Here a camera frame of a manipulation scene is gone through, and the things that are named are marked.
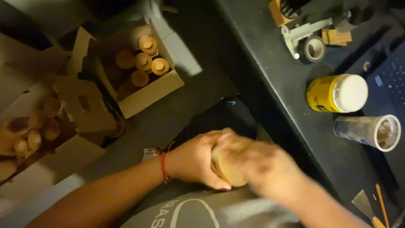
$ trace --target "black tape roll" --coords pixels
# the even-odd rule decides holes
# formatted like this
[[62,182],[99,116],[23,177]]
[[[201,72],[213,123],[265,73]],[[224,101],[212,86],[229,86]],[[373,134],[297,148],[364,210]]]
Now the black tape roll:
[[311,36],[298,46],[300,60],[305,63],[320,62],[324,59],[326,46],[319,36]]

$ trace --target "gray t-shirt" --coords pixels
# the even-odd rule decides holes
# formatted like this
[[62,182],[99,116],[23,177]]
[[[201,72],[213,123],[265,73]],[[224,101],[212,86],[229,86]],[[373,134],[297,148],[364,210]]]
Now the gray t-shirt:
[[143,209],[121,228],[300,227],[297,222],[295,214],[258,198],[244,186],[230,192],[207,189],[175,197]]

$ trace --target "gray floor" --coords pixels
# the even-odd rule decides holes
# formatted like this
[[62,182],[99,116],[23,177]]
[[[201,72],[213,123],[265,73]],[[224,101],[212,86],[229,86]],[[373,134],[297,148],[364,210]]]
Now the gray floor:
[[0,218],[0,227],[23,227],[61,197],[99,177],[127,169],[142,160],[144,148],[165,147],[190,118],[237,90],[214,61],[200,64],[181,37],[162,19],[153,20],[185,85],[128,119],[130,130],[107,148],[107,153],[78,174]]

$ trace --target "dark gray surface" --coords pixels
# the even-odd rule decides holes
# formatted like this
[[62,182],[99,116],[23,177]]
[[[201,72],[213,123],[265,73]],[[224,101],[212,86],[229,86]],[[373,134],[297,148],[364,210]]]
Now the dark gray surface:
[[[218,0],[218,8],[236,34],[245,53],[250,56],[253,68],[258,70],[259,80],[264,83],[268,93],[284,114],[321,178],[327,178],[325,185],[346,208],[366,219],[351,203],[356,194],[364,189],[376,215],[382,219],[379,202],[373,197],[373,194],[377,196],[375,184],[381,185],[381,181],[366,151],[360,144],[334,136],[333,115],[313,111],[305,99],[308,82],[314,78],[332,75],[336,64],[333,61],[324,61],[319,64],[303,65],[294,60],[284,45],[280,29],[275,26],[267,4],[267,0]],[[332,5],[328,1],[320,0],[312,1],[310,4],[316,4],[318,10],[330,9]],[[391,16],[377,15],[367,24],[353,30],[353,42],[345,48],[346,56],[384,24],[398,26]],[[241,88],[238,82],[236,84],[242,94],[244,91],[252,90]],[[389,220],[394,221],[399,216],[400,209],[388,199],[384,189],[383,197]]]

